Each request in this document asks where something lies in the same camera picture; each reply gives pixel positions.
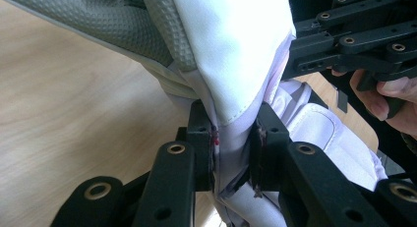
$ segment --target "finger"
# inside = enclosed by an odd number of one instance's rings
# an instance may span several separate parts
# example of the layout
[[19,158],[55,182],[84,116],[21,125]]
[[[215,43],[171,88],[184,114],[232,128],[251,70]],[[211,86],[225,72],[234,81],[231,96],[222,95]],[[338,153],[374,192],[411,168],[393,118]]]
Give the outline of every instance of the finger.
[[335,70],[331,70],[331,74],[334,75],[335,77],[341,77],[346,73],[340,73],[340,72],[337,72]]
[[406,102],[387,123],[401,132],[417,138],[417,104]]
[[387,118],[389,107],[387,101],[376,90],[358,91],[356,86],[359,84],[364,70],[356,71],[350,79],[350,85],[358,96],[358,98],[364,103],[365,107],[380,121],[384,121]]
[[391,82],[378,83],[377,91],[382,95],[417,103],[417,78],[403,77]]

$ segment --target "gray mesh fabric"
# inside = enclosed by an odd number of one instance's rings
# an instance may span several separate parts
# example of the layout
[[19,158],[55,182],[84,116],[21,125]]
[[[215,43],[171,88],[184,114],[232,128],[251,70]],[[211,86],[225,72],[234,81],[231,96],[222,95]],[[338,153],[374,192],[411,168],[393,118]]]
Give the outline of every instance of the gray mesh fabric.
[[181,71],[197,69],[190,43],[173,0],[145,0],[154,24]]
[[11,0],[59,23],[168,66],[173,60],[144,0]]

